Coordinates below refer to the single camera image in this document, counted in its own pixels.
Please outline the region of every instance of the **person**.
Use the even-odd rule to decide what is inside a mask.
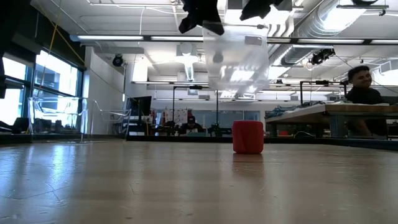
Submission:
[[[205,130],[200,126],[200,124],[196,123],[196,119],[194,116],[188,117],[188,122],[181,125],[180,130],[178,131],[179,135],[187,134],[187,133],[204,133]]]
[[[353,103],[376,105],[383,103],[380,93],[371,88],[372,76],[367,66],[359,66],[348,72],[348,81],[353,88],[346,99]],[[356,119],[348,123],[352,136],[363,136],[374,139],[387,139],[387,122],[385,119]]]

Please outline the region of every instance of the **floor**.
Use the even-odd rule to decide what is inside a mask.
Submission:
[[[0,223],[398,223],[398,153],[266,144],[0,148]]]

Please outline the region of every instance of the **red cylinder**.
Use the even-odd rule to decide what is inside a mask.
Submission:
[[[264,148],[264,127],[260,121],[235,121],[233,149],[240,154],[260,154]]]

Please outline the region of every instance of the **dark shirt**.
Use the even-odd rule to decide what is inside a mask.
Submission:
[[[375,105],[383,103],[380,93],[372,88],[356,88],[353,87],[347,94],[347,100],[353,103],[361,103],[366,105]],[[369,119],[365,121],[366,126],[372,134],[380,136],[387,135],[387,122],[385,119]],[[355,133],[360,133],[352,124],[348,125],[348,129]]]
[[[187,130],[194,130],[197,129],[199,133],[204,133],[205,130],[200,126],[200,124],[195,123],[195,125],[193,126],[193,128],[191,128],[188,123],[185,123],[183,125],[181,125],[180,130],[178,131],[179,134],[186,134]]]

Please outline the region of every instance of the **black hair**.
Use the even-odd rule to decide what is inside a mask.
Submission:
[[[362,72],[362,71],[370,71],[370,70],[371,69],[365,65],[355,67],[348,72],[348,81],[351,81],[355,74]]]

